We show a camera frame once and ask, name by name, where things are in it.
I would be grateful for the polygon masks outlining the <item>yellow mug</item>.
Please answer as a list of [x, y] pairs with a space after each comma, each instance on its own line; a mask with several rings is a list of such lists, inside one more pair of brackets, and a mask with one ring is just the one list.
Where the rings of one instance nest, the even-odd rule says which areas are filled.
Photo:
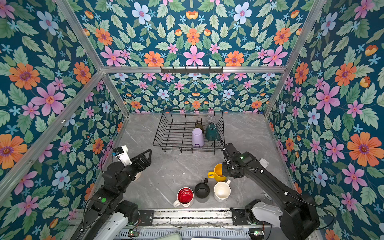
[[223, 175], [223, 164], [217, 164], [214, 170], [208, 173], [208, 178], [217, 182], [225, 182], [227, 178]]

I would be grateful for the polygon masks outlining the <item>dark green mug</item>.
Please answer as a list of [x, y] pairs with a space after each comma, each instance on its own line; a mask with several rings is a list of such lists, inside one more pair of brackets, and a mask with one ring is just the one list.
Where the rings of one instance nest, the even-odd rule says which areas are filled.
[[218, 127], [214, 123], [210, 123], [206, 130], [206, 139], [208, 141], [219, 141], [221, 139]]

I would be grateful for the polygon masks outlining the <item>lilac plastic cup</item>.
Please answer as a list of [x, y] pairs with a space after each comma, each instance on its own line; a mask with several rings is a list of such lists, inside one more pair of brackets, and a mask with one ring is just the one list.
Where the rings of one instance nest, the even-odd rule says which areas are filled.
[[202, 148], [205, 144], [203, 131], [200, 128], [194, 128], [192, 131], [193, 148]]

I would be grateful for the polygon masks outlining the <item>clear plastic cup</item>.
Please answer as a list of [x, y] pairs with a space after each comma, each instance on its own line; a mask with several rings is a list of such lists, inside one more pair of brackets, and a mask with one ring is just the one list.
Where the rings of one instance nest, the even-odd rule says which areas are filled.
[[216, 117], [213, 114], [209, 114], [207, 116], [207, 125], [209, 126], [210, 124], [215, 124], [216, 123]]

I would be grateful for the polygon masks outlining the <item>olive glass cup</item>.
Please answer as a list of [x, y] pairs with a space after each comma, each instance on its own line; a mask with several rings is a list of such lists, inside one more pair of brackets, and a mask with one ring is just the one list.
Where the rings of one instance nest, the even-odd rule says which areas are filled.
[[200, 129], [202, 131], [202, 133], [204, 134], [204, 126], [203, 126], [202, 118], [197, 118], [195, 128]]

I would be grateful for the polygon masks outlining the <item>black wire dish rack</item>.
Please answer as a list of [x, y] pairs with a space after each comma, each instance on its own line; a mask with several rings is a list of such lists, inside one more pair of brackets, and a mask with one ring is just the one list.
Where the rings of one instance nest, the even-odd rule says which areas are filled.
[[[207, 116], [213, 114], [216, 117], [216, 125], [221, 139], [219, 141], [208, 141], [206, 139]], [[202, 148], [193, 148], [192, 131], [195, 128], [197, 118], [202, 118], [204, 126], [205, 144]], [[154, 147], [160, 147], [166, 151], [189, 151], [193, 152], [211, 152], [217, 153], [226, 144], [224, 112], [217, 110], [198, 111], [198, 110], [179, 110], [172, 109], [163, 111], [160, 117], [158, 128], [153, 141]]]

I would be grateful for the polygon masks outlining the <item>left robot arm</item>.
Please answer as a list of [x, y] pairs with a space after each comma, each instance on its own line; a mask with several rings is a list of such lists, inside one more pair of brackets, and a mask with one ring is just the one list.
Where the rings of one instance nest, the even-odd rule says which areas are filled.
[[148, 149], [130, 158], [127, 146], [113, 149], [118, 160], [103, 172], [104, 183], [90, 198], [72, 240], [113, 240], [127, 224], [137, 224], [138, 205], [124, 200], [129, 185], [152, 163]]

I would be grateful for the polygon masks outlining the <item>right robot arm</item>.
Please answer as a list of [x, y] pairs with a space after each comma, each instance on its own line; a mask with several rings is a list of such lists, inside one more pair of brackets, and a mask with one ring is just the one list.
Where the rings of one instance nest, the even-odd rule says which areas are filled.
[[320, 226], [315, 200], [271, 174], [255, 156], [240, 153], [233, 144], [222, 149], [225, 158], [222, 172], [225, 177], [247, 177], [254, 181], [275, 202], [275, 206], [257, 200], [251, 213], [259, 220], [278, 226], [289, 240], [305, 240]]

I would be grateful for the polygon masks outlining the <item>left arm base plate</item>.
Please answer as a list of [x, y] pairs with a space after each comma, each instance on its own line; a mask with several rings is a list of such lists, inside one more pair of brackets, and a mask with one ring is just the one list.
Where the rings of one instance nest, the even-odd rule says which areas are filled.
[[155, 211], [154, 210], [139, 210], [138, 227], [150, 227], [153, 224]]

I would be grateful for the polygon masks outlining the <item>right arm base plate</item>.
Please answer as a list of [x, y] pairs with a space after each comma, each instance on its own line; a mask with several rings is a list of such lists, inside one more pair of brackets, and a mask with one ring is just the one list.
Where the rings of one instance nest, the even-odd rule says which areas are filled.
[[263, 226], [264, 222], [257, 220], [249, 209], [230, 208], [233, 225], [235, 226]]

